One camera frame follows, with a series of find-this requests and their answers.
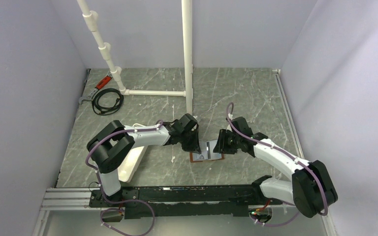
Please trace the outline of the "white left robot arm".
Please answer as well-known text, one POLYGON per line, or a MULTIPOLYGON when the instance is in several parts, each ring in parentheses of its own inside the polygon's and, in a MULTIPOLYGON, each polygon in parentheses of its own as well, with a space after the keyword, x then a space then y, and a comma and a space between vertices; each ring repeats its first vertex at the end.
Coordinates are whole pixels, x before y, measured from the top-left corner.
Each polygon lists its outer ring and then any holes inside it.
POLYGON ((132 149, 181 144, 183 151, 200 154, 198 130, 198 122, 191 114, 142 127, 123 125, 119 120, 110 122, 86 146, 89 153, 85 163, 95 170, 103 191, 102 200, 111 207, 121 202, 122 187, 117 169, 132 149))

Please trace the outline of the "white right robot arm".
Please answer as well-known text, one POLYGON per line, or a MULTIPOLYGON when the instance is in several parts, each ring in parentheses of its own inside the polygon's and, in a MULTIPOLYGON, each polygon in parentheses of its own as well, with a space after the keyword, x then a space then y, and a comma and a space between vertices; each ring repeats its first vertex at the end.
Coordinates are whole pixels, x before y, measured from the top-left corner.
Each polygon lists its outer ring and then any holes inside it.
POLYGON ((310 162, 299 158, 276 145, 262 133, 251 136, 222 129, 214 153, 248 153, 279 170, 287 180, 272 176, 257 179, 252 190, 252 199, 257 204, 277 199, 293 204, 307 218, 326 213, 328 207, 338 200, 338 194, 326 166, 319 160, 310 162))

